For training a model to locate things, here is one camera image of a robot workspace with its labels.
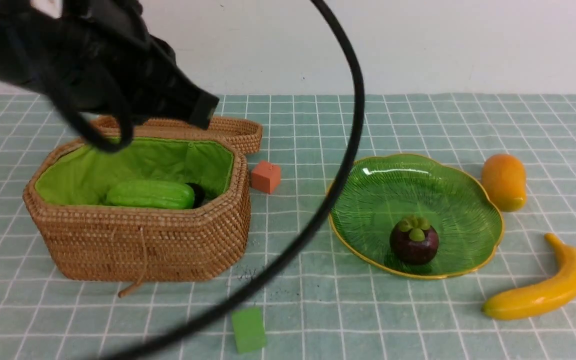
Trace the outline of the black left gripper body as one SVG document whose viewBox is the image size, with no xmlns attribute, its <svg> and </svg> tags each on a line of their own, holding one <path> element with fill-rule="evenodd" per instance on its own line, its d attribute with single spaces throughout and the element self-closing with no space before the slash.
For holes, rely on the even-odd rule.
<svg viewBox="0 0 576 360">
<path fill-rule="evenodd" d="M 108 87 L 95 71 L 103 69 L 134 117 L 208 129 L 219 98 L 178 68 L 176 51 L 151 34 L 142 14 L 139 0 L 62 0 L 59 18 L 28 0 L 0 0 L 0 83 L 45 94 L 28 60 L 14 50 L 6 30 L 14 23 L 39 42 L 34 58 L 53 71 L 78 112 L 112 112 Z"/>
</svg>

